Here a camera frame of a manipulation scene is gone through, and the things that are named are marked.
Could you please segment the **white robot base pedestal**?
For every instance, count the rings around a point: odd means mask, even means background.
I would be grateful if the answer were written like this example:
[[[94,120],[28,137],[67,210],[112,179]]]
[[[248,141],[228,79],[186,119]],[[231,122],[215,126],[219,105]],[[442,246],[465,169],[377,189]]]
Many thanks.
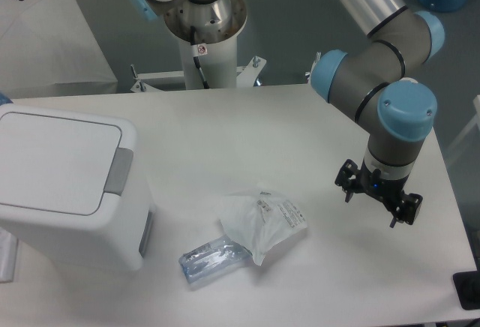
[[[182,69],[137,73],[131,66],[132,92],[158,92],[174,83],[184,83],[187,90],[260,85],[264,58],[255,55],[245,66],[237,65],[237,38],[247,22],[244,0],[186,1],[167,11],[163,21],[178,42]]]

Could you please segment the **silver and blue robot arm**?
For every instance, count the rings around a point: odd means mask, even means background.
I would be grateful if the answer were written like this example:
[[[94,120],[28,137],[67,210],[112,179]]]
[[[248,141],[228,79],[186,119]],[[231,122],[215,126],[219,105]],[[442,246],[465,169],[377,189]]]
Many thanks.
[[[445,32],[431,13],[413,13],[403,0],[340,0],[370,46],[358,55],[332,50],[310,70],[313,90],[367,131],[361,165],[346,161],[335,179],[347,198],[380,201],[393,223],[413,224],[422,197],[406,193],[423,142],[434,124],[437,99],[407,79],[442,47]],[[179,42],[188,89],[234,88],[246,73],[237,67],[236,38],[245,26],[243,0],[130,0],[147,20],[162,18]]]

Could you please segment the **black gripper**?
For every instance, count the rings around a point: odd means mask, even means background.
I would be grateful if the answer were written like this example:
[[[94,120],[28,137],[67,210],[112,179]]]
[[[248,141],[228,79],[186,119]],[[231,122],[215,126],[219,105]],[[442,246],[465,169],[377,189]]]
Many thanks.
[[[380,172],[371,172],[362,163],[361,169],[350,159],[340,168],[334,183],[346,194],[348,203],[354,194],[367,194],[381,202],[393,218],[390,227],[397,223],[413,225],[422,206],[423,197],[417,193],[404,193],[404,185],[409,175],[395,180],[382,178]]]

